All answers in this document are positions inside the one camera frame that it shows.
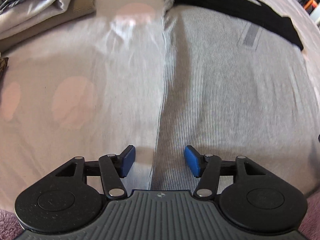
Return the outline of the grey black raglan shirt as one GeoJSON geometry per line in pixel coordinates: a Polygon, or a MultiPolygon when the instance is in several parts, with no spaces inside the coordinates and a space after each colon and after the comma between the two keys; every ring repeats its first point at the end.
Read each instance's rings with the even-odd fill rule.
{"type": "Polygon", "coordinates": [[[150,189],[193,190],[184,148],[245,155],[308,194],[319,187],[319,29],[295,0],[303,49],[226,14],[165,0],[164,98],[150,189]]]}

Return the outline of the stack of folded clothes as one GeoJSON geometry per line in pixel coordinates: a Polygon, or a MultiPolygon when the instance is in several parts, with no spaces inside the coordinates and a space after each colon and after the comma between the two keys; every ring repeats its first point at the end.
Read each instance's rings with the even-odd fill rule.
{"type": "Polygon", "coordinates": [[[1,14],[1,52],[93,12],[94,0],[26,0],[1,14]]]}

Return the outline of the pink dotted bed sheet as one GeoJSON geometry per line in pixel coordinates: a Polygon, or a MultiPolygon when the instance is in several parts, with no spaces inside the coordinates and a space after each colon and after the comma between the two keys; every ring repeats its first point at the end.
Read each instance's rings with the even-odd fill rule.
{"type": "Polygon", "coordinates": [[[164,98],[164,0],[95,0],[96,12],[7,52],[1,209],[74,156],[137,151],[124,180],[150,189],[164,98]]]}

